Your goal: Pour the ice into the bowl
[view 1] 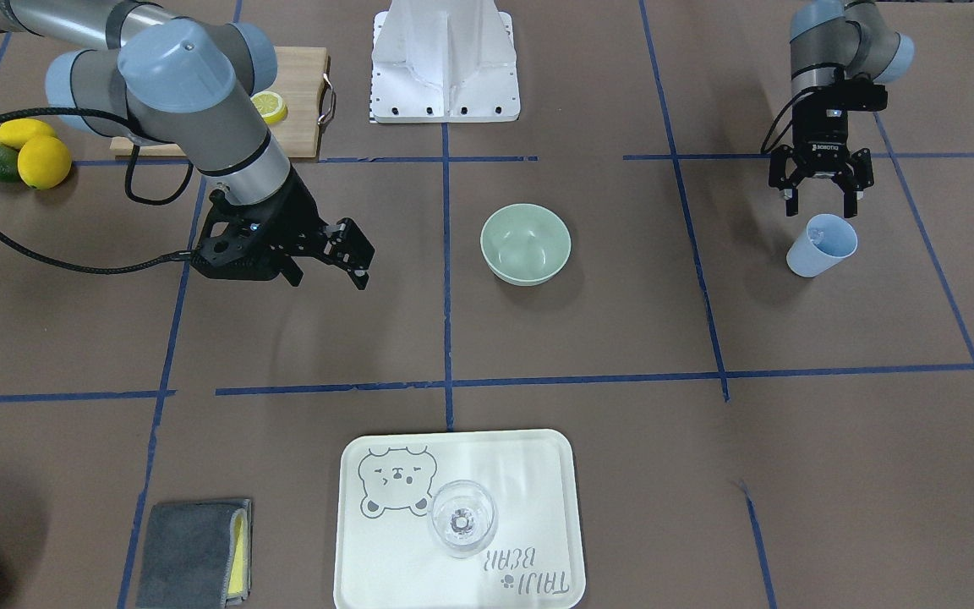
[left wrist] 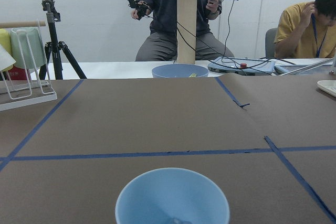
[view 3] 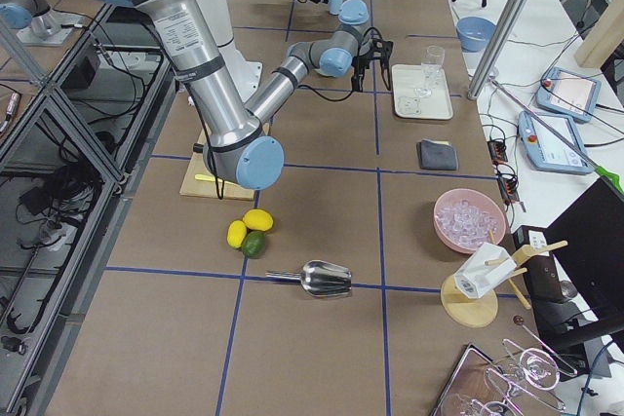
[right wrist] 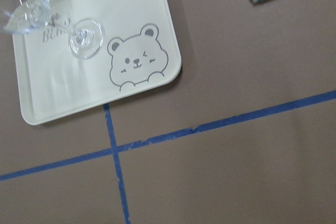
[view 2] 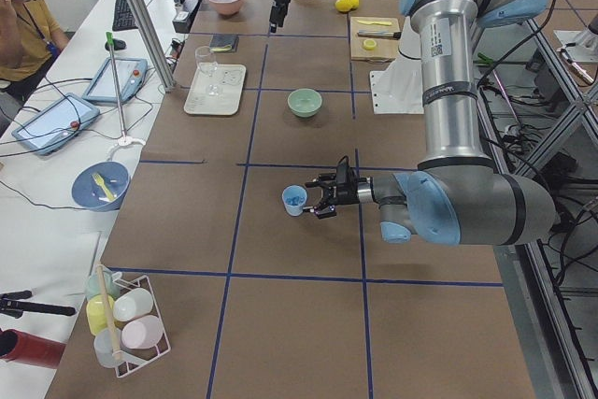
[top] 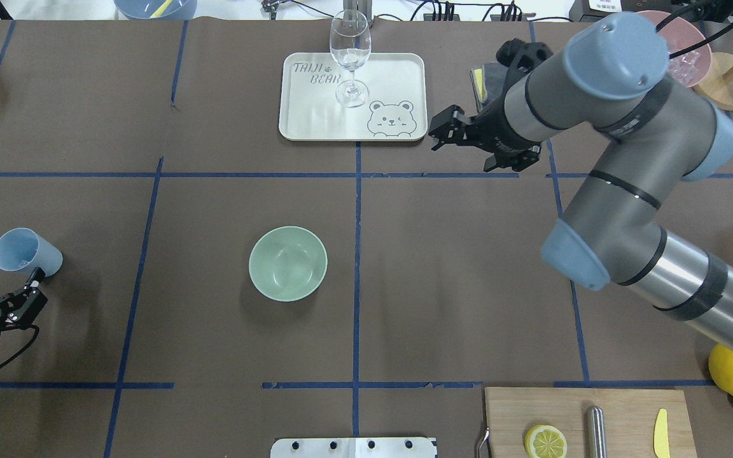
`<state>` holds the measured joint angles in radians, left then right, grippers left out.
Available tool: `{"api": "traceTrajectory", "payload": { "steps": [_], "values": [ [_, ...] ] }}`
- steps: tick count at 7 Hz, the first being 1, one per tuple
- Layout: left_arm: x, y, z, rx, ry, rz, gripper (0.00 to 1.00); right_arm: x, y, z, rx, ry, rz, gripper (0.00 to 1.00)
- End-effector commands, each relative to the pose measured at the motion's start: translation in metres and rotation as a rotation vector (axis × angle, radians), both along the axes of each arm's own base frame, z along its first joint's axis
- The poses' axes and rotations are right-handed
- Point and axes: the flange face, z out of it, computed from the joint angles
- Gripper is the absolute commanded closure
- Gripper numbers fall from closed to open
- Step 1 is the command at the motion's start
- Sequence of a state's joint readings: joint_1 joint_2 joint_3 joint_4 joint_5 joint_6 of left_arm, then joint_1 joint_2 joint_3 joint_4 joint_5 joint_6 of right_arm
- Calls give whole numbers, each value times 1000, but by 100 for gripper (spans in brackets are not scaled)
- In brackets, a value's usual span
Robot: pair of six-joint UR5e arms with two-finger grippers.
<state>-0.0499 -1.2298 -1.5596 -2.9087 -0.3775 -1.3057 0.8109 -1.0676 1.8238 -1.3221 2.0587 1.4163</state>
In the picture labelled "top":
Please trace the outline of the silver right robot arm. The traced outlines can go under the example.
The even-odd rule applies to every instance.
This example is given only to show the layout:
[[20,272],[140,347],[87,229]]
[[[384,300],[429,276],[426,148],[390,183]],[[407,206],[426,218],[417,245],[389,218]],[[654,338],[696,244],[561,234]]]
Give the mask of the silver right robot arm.
[[488,151],[485,171],[521,171],[541,143],[582,123],[609,139],[541,247],[577,285],[619,284],[733,350],[733,267],[655,222],[680,181],[733,156],[733,121],[668,75],[666,40],[648,18],[620,12],[552,54],[515,39],[497,58],[503,89],[477,116],[456,105],[431,119],[436,146]]

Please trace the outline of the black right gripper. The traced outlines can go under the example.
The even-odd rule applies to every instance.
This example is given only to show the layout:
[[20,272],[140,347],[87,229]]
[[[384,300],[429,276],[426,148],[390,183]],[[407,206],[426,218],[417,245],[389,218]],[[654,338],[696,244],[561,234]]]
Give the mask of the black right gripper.
[[541,143],[527,140],[513,130],[505,113],[503,96],[471,117],[470,124],[459,106],[445,108],[431,119],[428,136],[435,139],[432,151],[453,144],[477,147],[490,153],[485,160],[486,173],[505,168],[520,172],[540,159]]

